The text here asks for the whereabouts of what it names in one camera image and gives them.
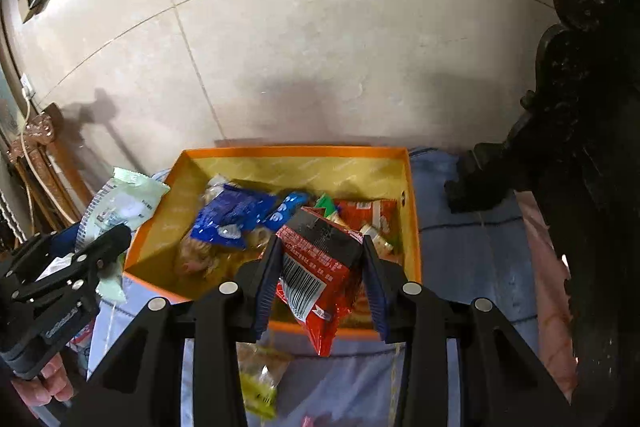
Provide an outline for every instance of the finger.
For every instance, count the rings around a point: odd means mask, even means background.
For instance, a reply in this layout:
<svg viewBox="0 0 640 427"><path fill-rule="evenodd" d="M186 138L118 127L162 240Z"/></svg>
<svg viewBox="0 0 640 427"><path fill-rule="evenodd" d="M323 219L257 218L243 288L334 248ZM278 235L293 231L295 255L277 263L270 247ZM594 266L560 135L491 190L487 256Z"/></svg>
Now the finger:
<svg viewBox="0 0 640 427"><path fill-rule="evenodd" d="M42 368L41 374L46 379L50 378L61 367L63 367L62 357L60 356L60 353L56 353L53 358L47 362L47 365Z"/></svg>
<svg viewBox="0 0 640 427"><path fill-rule="evenodd" d="M47 378L44 383L44 387L51 396L55 396L57 393L62 391L69 384L68 376L66 372L63 370L58 371L52 377Z"/></svg>
<svg viewBox="0 0 640 427"><path fill-rule="evenodd" d="M46 405L51 401L51 395L37 378L29 381L14 378L11 383L22 401L30 407Z"/></svg>
<svg viewBox="0 0 640 427"><path fill-rule="evenodd" d="M74 395L74 388L71 386L71 382L67 381L65 387L63 387L62 391L55 394L56 400L60 402L65 402L67 400L71 400L71 397Z"/></svg>

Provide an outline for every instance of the cardboard box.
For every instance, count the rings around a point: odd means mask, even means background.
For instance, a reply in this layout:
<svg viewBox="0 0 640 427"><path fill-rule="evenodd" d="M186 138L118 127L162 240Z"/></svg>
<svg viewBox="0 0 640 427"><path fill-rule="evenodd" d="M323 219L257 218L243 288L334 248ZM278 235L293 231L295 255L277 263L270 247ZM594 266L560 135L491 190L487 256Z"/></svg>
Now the cardboard box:
<svg viewBox="0 0 640 427"><path fill-rule="evenodd" d="M204 277L178 278L174 260L178 242L202 206L200 195L215 174L270 192L299 188L318 195L326 192L333 198L396 200L404 272L409 280L420 282L418 221L406 149L349 146L183 151L166 179L171 190L133 240L125 263L127 276L172 301L197 299L211 288ZM270 328L302 333L289 310L277 304ZM362 328L340 328L338 335L377 338L375 331Z"/></svg>

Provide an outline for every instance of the screw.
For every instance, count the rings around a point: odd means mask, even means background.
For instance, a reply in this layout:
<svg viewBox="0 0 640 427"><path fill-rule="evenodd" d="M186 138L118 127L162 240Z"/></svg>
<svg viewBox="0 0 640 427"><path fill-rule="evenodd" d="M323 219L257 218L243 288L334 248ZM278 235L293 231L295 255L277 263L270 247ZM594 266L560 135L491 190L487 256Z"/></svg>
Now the screw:
<svg viewBox="0 0 640 427"><path fill-rule="evenodd" d="M402 291L407 295L418 295L422 291L422 286L417 282L406 282L402 285Z"/></svg>
<svg viewBox="0 0 640 427"><path fill-rule="evenodd" d="M231 295L238 291L238 285L233 281L227 281L223 282L218 289L220 290L220 293L223 293L224 295Z"/></svg>
<svg viewBox="0 0 640 427"><path fill-rule="evenodd" d="M476 299L476 302L474 302L474 306L481 312L489 312L494 307L494 304L489 299L485 299L484 297L482 297L480 299Z"/></svg>
<svg viewBox="0 0 640 427"><path fill-rule="evenodd" d="M162 297L155 297L151 299L146 305L146 307L153 312L160 311L165 306L166 306L166 301Z"/></svg>

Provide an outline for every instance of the blue snack bag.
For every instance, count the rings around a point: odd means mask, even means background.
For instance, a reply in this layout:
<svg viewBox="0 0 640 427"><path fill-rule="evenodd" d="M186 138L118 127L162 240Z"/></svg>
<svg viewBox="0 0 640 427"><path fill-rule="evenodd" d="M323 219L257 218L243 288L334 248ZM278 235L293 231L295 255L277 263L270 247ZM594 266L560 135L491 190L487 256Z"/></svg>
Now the blue snack bag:
<svg viewBox="0 0 640 427"><path fill-rule="evenodd" d="M271 232L276 232L301 206L306 204L308 200L309 194L306 192L294 191L290 193L264 222L265 227L271 230Z"/></svg>
<svg viewBox="0 0 640 427"><path fill-rule="evenodd" d="M198 213L190 236L214 245L244 250L242 232L263 222L275 196L248 188L223 185L223 190Z"/></svg>

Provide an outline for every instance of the electrical outlet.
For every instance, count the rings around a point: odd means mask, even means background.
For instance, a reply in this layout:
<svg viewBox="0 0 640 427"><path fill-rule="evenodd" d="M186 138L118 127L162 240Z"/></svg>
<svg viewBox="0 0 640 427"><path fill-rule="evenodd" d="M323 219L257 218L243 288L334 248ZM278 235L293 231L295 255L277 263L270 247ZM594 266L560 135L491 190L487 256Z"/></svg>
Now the electrical outlet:
<svg viewBox="0 0 640 427"><path fill-rule="evenodd" d="M33 86L31 86L31 83L29 82L26 74L22 74L22 76L20 77L20 83L22 84L24 97L28 100L31 100L33 98L33 95L36 94L36 90L33 89Z"/></svg>

